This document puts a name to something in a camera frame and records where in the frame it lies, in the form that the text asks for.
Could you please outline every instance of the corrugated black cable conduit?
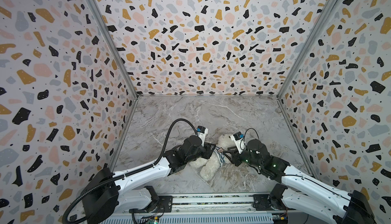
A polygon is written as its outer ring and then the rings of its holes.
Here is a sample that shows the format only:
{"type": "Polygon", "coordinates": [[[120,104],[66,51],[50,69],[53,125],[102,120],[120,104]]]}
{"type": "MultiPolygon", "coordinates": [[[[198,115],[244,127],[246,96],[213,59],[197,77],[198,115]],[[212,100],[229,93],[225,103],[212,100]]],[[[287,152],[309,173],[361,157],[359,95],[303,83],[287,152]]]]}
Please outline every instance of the corrugated black cable conduit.
{"type": "Polygon", "coordinates": [[[176,119],[176,120],[174,120],[173,123],[170,125],[169,130],[167,131],[167,135],[166,135],[166,138],[165,138],[165,140],[164,140],[163,148],[162,148],[161,151],[160,151],[160,155],[159,155],[159,157],[156,159],[156,161],[155,161],[153,164],[150,164],[150,165],[147,165],[147,166],[145,166],[145,167],[143,167],[143,168],[139,168],[139,169],[137,169],[137,170],[128,172],[128,173],[126,173],[125,175],[120,175],[120,176],[116,176],[115,178],[110,178],[110,179],[108,179],[108,180],[105,180],[105,181],[99,183],[98,185],[96,185],[95,187],[93,187],[93,188],[91,188],[91,189],[85,191],[84,193],[81,193],[81,195],[80,195],[79,197],[77,197],[77,198],[70,204],[70,206],[65,210],[65,212],[64,212],[64,214],[63,214],[63,219],[62,219],[63,224],[78,224],[78,223],[81,223],[81,222],[83,222],[83,221],[85,221],[85,220],[87,219],[87,217],[82,217],[82,218],[80,218],[80,219],[78,219],[78,220],[75,220],[75,221],[69,221],[69,220],[68,220],[68,216],[69,216],[69,214],[71,213],[72,209],[75,208],[75,206],[76,206],[84,197],[86,197],[86,196],[87,196],[88,194],[90,194],[91,192],[94,192],[96,189],[101,188],[102,186],[105,186],[105,185],[107,185],[107,184],[109,184],[109,183],[111,183],[111,182],[115,182],[115,181],[120,180],[120,179],[122,179],[122,178],[124,178],[124,177],[128,177],[128,176],[131,176],[131,175],[133,175],[133,174],[142,172],[142,171],[144,171],[144,170],[146,170],[146,169],[149,169],[149,168],[154,167],[154,165],[157,165],[157,164],[159,163],[159,161],[161,160],[161,158],[163,157],[163,153],[164,153],[164,151],[165,151],[165,149],[166,149],[166,145],[167,145],[167,142],[168,142],[168,140],[169,140],[170,132],[171,132],[172,128],[174,127],[175,123],[177,123],[178,121],[184,121],[184,122],[186,122],[187,124],[189,124],[189,125],[191,126],[191,128],[193,129],[194,133],[195,133],[196,135],[198,135],[197,130],[195,129],[195,127],[193,126],[193,124],[190,123],[190,121],[188,121],[188,120],[186,120],[186,119],[176,119]]]}

